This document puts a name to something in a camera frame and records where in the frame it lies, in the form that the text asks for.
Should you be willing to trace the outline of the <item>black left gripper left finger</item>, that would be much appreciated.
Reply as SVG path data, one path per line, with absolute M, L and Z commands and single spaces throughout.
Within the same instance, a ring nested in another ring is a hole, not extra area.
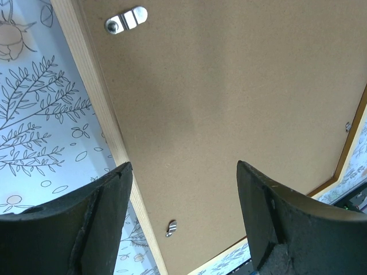
M 1 274 L 113 274 L 132 189 L 126 162 L 75 191 L 1 216 Z

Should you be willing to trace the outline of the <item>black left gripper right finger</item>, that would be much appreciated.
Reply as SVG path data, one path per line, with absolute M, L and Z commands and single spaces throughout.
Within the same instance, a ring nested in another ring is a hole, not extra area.
M 244 161 L 236 176 L 259 274 L 366 274 L 366 214 L 312 199 Z

